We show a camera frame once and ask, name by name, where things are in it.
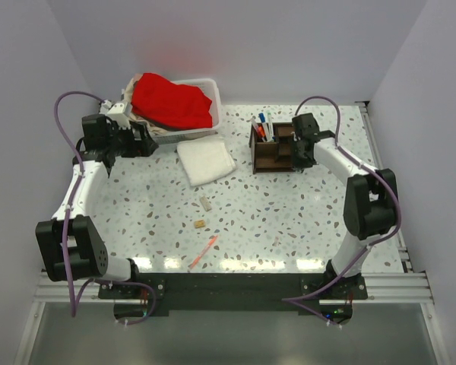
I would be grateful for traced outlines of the red cloth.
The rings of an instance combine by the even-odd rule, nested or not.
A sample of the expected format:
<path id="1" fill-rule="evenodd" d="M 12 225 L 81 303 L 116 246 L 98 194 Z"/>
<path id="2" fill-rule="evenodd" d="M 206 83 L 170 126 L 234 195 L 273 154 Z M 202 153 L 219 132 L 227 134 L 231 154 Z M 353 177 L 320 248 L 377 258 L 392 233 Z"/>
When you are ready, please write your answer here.
<path id="1" fill-rule="evenodd" d="M 199 87 L 175 84 L 153 73 L 144 73 L 131 97 L 132 111 L 169 130 L 209 129 L 212 100 Z"/>

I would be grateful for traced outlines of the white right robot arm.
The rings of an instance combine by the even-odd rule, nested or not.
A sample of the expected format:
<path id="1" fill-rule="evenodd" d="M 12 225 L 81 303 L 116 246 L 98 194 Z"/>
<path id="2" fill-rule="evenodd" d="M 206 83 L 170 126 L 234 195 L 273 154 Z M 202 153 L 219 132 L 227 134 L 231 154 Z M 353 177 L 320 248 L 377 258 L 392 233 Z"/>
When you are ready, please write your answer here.
<path id="1" fill-rule="evenodd" d="M 344 184 L 344 225 L 347 232 L 336 255 L 328 261 L 323 285 L 304 299 L 324 292 L 339 299 L 350 290 L 350 279 L 361 275 L 374 246 L 393 237 L 401 225 L 397 181 L 390 169 L 366 165 L 337 143 L 336 135 L 322 131 L 311 113 L 292 118 L 290 141 L 294 170 L 326 167 Z"/>

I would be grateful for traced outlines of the orange pink pen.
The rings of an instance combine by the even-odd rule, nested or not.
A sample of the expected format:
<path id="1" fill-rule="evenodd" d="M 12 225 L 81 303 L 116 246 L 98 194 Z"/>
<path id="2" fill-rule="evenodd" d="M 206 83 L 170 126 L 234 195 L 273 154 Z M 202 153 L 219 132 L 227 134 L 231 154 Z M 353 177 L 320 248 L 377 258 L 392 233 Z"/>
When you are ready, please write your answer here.
<path id="1" fill-rule="evenodd" d="M 207 253 L 207 251 L 214 245 L 214 243 L 217 241 L 218 235 L 213 236 L 208 244 L 202 249 L 202 251 L 196 256 L 196 258 L 193 260 L 193 262 L 188 266 L 189 271 L 191 271 L 202 259 L 202 257 Z"/>

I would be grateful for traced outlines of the green capped white marker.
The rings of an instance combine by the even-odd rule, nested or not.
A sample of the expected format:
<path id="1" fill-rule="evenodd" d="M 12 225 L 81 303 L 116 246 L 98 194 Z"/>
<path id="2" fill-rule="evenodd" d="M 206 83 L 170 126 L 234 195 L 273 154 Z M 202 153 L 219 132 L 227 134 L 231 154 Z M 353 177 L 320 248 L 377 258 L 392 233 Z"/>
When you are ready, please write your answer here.
<path id="1" fill-rule="evenodd" d="M 275 137 L 274 137 L 274 129 L 273 129 L 273 122 L 272 122 L 271 112 L 267 112 L 266 113 L 266 122 L 268 124 L 268 131 L 270 132 L 271 140 L 274 141 Z"/>

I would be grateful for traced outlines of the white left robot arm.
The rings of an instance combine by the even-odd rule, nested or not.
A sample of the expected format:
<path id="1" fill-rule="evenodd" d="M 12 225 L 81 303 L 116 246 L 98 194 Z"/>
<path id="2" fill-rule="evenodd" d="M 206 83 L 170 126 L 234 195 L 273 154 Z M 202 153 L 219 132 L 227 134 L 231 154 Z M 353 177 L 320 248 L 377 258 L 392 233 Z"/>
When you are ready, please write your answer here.
<path id="1" fill-rule="evenodd" d="M 115 281 L 125 298 L 141 292 L 131 259 L 110 258 L 93 223 L 97 196 L 119 157 L 149 157 L 157 149 L 146 125 L 121 127 L 108 116 L 85 116 L 84 136 L 74 145 L 73 176 L 65 198 L 48 221 L 39 222 L 36 239 L 51 281 L 99 278 Z"/>

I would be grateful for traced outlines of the brown wooden desk organizer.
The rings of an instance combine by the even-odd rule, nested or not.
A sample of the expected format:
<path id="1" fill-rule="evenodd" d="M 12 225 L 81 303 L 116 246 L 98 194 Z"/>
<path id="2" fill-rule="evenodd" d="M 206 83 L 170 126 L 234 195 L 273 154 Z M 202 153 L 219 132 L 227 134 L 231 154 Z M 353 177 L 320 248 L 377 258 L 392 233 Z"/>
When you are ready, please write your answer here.
<path id="1" fill-rule="evenodd" d="M 274 141 L 261 141 L 251 129 L 249 147 L 252 156 L 252 173 L 289 173 L 293 169 L 290 142 L 294 137 L 291 123 L 274 123 Z"/>

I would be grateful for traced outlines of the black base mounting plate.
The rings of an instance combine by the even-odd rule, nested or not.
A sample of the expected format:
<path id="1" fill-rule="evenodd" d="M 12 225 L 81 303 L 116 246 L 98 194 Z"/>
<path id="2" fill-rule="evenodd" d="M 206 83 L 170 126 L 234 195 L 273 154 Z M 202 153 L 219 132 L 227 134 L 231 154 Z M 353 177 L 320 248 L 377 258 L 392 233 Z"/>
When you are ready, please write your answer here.
<path id="1" fill-rule="evenodd" d="M 139 317 L 142 309 L 153 309 L 155 316 L 168 316 L 172 311 L 278 312 L 296 310 L 283 299 L 307 296 L 326 280 L 321 273 L 143 273 L 138 281 L 155 294 L 142 287 L 102 284 L 98 297 L 115 302 L 118 319 Z"/>

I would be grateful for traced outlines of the white plastic basket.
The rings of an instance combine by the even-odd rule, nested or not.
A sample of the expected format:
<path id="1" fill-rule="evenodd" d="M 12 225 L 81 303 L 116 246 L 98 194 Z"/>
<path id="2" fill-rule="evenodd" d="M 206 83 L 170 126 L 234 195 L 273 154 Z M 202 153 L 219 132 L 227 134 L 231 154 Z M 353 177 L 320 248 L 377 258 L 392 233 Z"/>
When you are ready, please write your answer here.
<path id="1" fill-rule="evenodd" d="M 169 130 L 165 135 L 151 135 L 153 140 L 158 144 L 172 144 L 180 141 L 194 140 L 196 138 L 202 138 L 209 135 L 214 135 L 221 124 L 221 102 L 220 92 L 217 87 L 217 83 L 211 78 L 199 78 L 199 79 L 188 79 L 180 81 L 171 81 L 175 84 L 187 84 L 190 86 L 196 86 L 201 89 L 205 96 L 212 100 L 210 113 L 213 119 L 213 126 L 209 129 L 192 129 L 192 130 Z"/>

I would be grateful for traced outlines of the beige eraser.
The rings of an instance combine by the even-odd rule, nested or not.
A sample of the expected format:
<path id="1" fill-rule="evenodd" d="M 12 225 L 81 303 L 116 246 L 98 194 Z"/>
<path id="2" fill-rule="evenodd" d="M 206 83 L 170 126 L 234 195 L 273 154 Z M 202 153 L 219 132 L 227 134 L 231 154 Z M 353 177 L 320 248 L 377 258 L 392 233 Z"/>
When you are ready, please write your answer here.
<path id="1" fill-rule="evenodd" d="M 205 196 L 202 196 L 200 198 L 200 202 L 205 211 L 210 211 L 212 209 L 211 203 L 208 201 L 208 199 Z"/>

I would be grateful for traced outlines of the blue capped white marker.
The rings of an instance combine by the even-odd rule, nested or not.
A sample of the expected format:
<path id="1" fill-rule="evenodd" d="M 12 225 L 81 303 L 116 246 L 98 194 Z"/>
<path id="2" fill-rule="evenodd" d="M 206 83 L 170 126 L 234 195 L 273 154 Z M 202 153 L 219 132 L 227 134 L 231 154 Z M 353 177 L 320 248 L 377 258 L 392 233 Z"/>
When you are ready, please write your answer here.
<path id="1" fill-rule="evenodd" d="M 261 122 L 261 128 L 263 130 L 265 141 L 266 142 L 271 141 L 271 135 L 270 135 L 270 131 L 269 131 L 268 124 L 266 122 L 264 113 L 259 113 L 258 118 L 260 119 L 260 122 Z"/>

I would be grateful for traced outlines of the black orange highlighter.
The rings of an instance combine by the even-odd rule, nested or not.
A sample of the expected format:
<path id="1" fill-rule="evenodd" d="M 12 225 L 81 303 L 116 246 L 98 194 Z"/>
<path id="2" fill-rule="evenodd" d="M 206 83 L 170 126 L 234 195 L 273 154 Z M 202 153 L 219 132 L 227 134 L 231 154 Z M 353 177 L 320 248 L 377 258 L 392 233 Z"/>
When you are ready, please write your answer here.
<path id="1" fill-rule="evenodd" d="M 261 126 L 259 126 L 257 128 L 257 134 L 258 134 L 258 137 L 260 139 L 264 139 L 265 138 L 265 134 L 264 134 L 263 128 Z"/>

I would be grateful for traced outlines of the folded white towel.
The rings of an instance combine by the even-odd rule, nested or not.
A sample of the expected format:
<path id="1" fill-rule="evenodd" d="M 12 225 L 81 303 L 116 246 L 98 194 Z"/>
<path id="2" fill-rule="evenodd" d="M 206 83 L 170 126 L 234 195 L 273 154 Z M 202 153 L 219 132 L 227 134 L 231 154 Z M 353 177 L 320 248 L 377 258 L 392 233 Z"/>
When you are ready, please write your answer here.
<path id="1" fill-rule="evenodd" d="M 181 141 L 176 150 L 191 187 L 212 183 L 236 169 L 225 140 L 219 135 Z"/>

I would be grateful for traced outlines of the beige cloth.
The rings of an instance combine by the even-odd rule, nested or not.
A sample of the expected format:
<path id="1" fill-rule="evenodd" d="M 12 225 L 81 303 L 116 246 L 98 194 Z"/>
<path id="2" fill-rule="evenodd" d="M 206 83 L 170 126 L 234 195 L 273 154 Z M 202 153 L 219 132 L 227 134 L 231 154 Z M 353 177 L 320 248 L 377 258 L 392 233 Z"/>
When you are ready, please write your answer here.
<path id="1" fill-rule="evenodd" d="M 126 102 L 131 105 L 131 99 L 133 97 L 136 84 L 141 79 L 141 76 L 142 74 L 135 74 L 129 81 L 129 83 L 126 85 L 126 87 L 122 89 L 122 102 Z M 152 135 L 165 135 L 168 132 L 166 129 L 163 129 L 160 126 L 154 124 L 153 122 L 148 121 L 144 117 L 141 117 L 138 114 L 134 113 L 132 105 L 131 111 L 129 113 L 129 119 L 133 122 L 144 123 L 147 126 L 149 133 L 151 133 Z"/>

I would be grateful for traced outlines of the red clear pen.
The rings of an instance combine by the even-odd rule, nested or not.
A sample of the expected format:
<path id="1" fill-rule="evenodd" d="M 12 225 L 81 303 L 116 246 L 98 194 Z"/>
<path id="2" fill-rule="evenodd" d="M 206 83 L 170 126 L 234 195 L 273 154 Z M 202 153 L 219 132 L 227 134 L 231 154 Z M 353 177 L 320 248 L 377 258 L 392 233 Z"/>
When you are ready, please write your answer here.
<path id="1" fill-rule="evenodd" d="M 252 128 L 255 130 L 256 135 L 261 141 L 264 141 L 264 130 L 263 128 L 257 123 L 257 120 L 255 117 L 250 119 L 252 123 Z"/>

